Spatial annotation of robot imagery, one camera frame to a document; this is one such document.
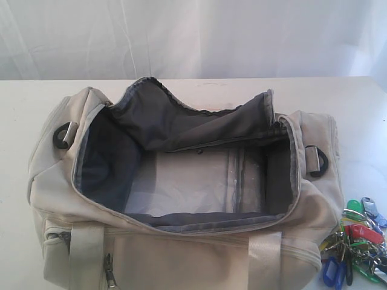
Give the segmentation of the white backdrop curtain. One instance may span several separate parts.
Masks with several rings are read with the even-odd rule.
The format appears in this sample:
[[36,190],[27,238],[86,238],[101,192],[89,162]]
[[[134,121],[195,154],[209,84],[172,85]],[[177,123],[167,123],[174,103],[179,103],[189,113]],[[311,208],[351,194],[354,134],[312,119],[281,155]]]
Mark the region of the white backdrop curtain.
[[1,79],[386,79],[385,1],[2,1]]

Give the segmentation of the colourful key tag bunch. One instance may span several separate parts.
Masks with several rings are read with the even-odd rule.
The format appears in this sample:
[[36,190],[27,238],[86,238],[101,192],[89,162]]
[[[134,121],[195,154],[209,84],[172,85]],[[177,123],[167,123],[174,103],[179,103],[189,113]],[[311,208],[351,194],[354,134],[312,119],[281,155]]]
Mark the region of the colourful key tag bunch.
[[386,218],[376,202],[351,199],[343,209],[339,229],[320,245],[325,286],[351,286],[354,273],[386,286]]

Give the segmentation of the beige fabric duffel bag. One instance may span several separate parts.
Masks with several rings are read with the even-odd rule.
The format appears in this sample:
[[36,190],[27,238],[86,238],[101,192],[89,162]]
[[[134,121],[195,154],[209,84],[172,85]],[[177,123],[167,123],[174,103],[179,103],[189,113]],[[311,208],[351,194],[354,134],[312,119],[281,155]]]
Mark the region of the beige fabric duffel bag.
[[343,194],[335,120],[265,91],[197,110],[153,77],[51,112],[28,165],[44,279],[62,289],[302,289]]

